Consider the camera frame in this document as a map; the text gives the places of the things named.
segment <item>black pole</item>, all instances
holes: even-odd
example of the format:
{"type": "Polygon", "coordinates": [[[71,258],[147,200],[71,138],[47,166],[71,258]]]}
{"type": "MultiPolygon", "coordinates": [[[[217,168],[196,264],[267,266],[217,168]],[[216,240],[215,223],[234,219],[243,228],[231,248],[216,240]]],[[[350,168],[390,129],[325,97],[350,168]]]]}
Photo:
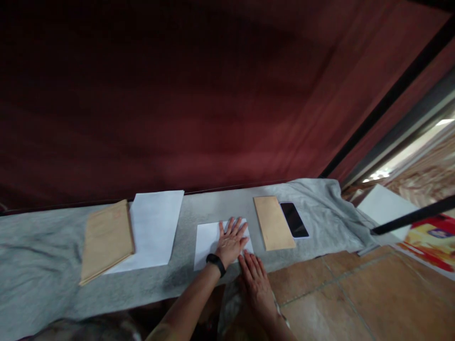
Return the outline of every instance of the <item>black pole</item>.
{"type": "Polygon", "coordinates": [[[385,234],[390,231],[399,229],[400,227],[433,217],[452,208],[455,208],[455,195],[442,199],[441,201],[404,215],[398,219],[392,220],[391,222],[388,222],[384,225],[378,226],[371,230],[371,234],[385,234]]]}

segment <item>smartphone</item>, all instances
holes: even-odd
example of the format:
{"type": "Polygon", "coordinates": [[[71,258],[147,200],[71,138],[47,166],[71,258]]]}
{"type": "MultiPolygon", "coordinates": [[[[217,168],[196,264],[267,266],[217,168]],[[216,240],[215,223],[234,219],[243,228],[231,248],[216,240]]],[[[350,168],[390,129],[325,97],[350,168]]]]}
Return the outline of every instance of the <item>smartphone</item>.
{"type": "Polygon", "coordinates": [[[302,219],[300,218],[297,209],[293,203],[280,203],[281,210],[284,213],[284,217],[288,222],[289,229],[291,230],[292,236],[296,238],[309,238],[309,234],[302,219]]]}

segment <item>watch strap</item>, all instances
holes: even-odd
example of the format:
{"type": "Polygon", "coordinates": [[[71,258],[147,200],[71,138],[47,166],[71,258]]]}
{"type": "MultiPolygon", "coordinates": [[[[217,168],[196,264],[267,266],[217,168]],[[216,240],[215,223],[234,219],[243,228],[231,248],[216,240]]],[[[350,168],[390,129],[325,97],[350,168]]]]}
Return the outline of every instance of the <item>watch strap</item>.
{"type": "Polygon", "coordinates": [[[210,253],[205,259],[205,262],[215,264],[221,273],[221,277],[223,277],[224,274],[226,273],[226,269],[224,268],[223,262],[216,254],[210,253]]]}

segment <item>red fabric backdrop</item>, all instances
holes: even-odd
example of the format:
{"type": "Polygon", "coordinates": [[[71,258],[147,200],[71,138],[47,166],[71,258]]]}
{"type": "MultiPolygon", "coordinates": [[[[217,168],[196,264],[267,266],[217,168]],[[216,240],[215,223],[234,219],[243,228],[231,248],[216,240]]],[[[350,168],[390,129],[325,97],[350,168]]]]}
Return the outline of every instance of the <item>red fabric backdrop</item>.
{"type": "Polygon", "coordinates": [[[449,17],[404,0],[5,8],[7,209],[317,177],[449,17]]]}

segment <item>right hand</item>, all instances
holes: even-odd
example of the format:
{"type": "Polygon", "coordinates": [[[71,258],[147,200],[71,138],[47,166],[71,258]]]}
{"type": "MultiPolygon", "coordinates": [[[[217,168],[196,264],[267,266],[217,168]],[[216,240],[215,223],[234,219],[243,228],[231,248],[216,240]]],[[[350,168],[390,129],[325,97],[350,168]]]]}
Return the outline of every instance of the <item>right hand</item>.
{"type": "Polygon", "coordinates": [[[242,268],[239,277],[240,288],[259,323],[264,327],[275,324],[280,315],[275,305],[272,287],[270,286],[264,264],[259,257],[244,250],[245,258],[240,255],[238,261],[242,268]]]}

